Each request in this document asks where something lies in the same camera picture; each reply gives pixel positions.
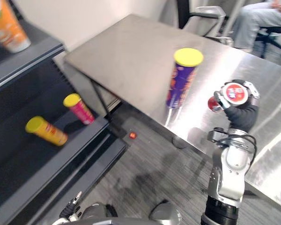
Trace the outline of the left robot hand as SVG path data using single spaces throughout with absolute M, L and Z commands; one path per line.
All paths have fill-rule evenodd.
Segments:
M 71 199 L 68 204 L 64 207 L 64 209 L 59 214 L 59 218 L 70 220 L 70 217 L 75 214 L 76 205 L 79 202 L 79 199 L 82 195 L 80 191 L 73 199 Z

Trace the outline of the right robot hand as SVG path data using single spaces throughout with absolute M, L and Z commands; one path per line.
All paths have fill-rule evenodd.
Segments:
M 221 108 L 230 121 L 229 128 L 249 133 L 257 120 L 259 100 L 260 94 L 251 82 L 234 79 L 214 92 L 217 104 L 209 108 Z

